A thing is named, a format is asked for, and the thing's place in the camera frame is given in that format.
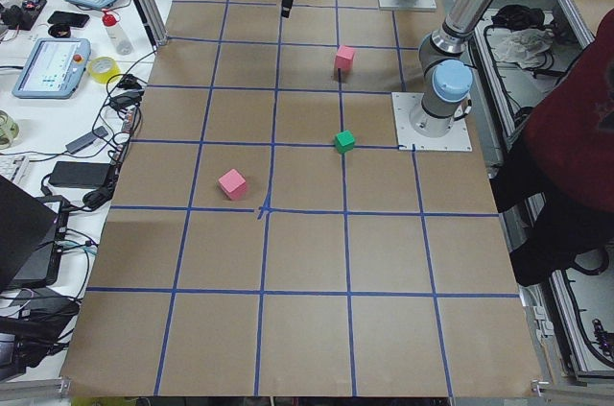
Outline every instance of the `laptop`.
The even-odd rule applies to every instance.
[[[56,221],[35,249],[30,258],[21,267],[8,289],[13,288],[43,288],[54,284],[58,279],[59,262],[62,246],[59,242],[66,236],[68,212],[70,203],[62,196],[36,198],[56,214]]]
[[[0,177],[0,292],[42,245],[57,213]]]

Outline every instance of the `metal mounting plate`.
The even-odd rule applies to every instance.
[[[435,0],[379,0],[380,10],[434,12],[437,10]]]
[[[422,100],[422,93],[393,92],[394,124],[399,150],[471,152],[471,141],[464,119],[456,121],[452,129],[442,137],[427,137],[417,132],[410,123],[410,111]],[[462,114],[461,108],[456,115]]]

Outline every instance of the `cube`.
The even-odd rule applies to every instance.
[[[352,150],[354,144],[356,144],[356,139],[354,139],[354,135],[349,130],[340,132],[335,136],[335,148],[340,154]]]
[[[236,169],[231,169],[218,179],[220,187],[226,195],[236,202],[248,192],[248,182]]]
[[[349,72],[352,68],[355,54],[356,50],[354,48],[341,45],[335,56],[335,69],[340,68],[342,72]]]

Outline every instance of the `spray bottle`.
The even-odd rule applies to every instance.
[[[115,46],[115,51],[121,55],[130,54],[134,48],[132,48],[132,43],[130,43],[126,36],[126,32],[119,25],[119,20],[110,10],[103,10],[103,13],[103,24],[105,25],[108,37],[113,46]]]

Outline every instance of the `yellow tape roll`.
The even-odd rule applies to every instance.
[[[106,84],[118,81],[122,72],[114,58],[96,58],[87,65],[87,73],[96,83]]]

